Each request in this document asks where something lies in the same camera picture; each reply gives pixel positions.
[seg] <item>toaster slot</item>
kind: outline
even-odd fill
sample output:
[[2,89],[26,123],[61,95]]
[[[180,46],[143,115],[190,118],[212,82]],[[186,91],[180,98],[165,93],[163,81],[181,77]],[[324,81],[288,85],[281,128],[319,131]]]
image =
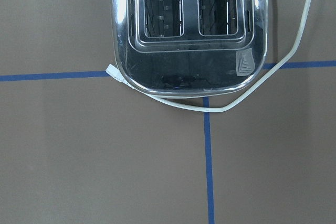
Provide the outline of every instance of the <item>toaster slot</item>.
[[148,37],[182,35],[182,0],[144,0],[144,4]]
[[236,0],[198,0],[202,35],[230,35],[237,32]]

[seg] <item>silver toaster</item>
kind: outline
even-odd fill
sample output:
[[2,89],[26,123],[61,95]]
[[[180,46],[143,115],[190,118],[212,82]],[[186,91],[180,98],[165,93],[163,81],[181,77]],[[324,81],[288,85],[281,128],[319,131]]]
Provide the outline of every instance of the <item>silver toaster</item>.
[[168,98],[238,91],[263,68],[268,0],[112,0],[115,60],[135,89]]

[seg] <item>toaster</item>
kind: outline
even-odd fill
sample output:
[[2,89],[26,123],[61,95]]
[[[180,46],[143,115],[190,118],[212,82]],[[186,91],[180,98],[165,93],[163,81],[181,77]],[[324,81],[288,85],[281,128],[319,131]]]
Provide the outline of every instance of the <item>toaster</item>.
[[268,0],[112,0],[116,65],[149,95],[235,92],[263,68],[267,21]]

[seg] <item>gray surface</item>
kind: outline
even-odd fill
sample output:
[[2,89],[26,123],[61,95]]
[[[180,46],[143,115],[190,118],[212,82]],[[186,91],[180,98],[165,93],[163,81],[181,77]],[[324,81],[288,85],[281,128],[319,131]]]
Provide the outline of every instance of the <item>gray surface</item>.
[[[110,0],[0,6],[0,75],[112,61]],[[303,0],[270,7],[273,62]],[[335,8],[313,0],[293,61],[336,60]],[[216,223],[336,223],[335,71],[281,70],[211,116]],[[207,223],[201,113],[95,78],[0,82],[0,114],[0,223]]]

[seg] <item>blue line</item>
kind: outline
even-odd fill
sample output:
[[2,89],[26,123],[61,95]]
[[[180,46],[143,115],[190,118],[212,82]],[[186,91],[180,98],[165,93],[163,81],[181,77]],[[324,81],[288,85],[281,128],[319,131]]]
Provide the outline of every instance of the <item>blue line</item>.
[[17,75],[12,75],[12,76],[0,76],[0,82],[2,81],[93,78],[93,77],[108,77],[108,76],[109,75],[105,71],[66,72],[66,73],[33,73],[33,74],[17,74]]
[[[203,106],[209,108],[209,97],[203,98]],[[204,137],[205,137],[205,164],[206,186],[208,194],[208,220],[209,224],[215,224],[214,210],[214,185],[212,177],[212,154],[211,154],[211,128],[210,113],[204,113]]]
[[[264,69],[271,69],[275,66],[275,63],[266,63]],[[306,61],[306,62],[288,62],[284,64],[281,69],[293,69],[293,68],[327,68],[336,67],[336,60],[328,61]]]

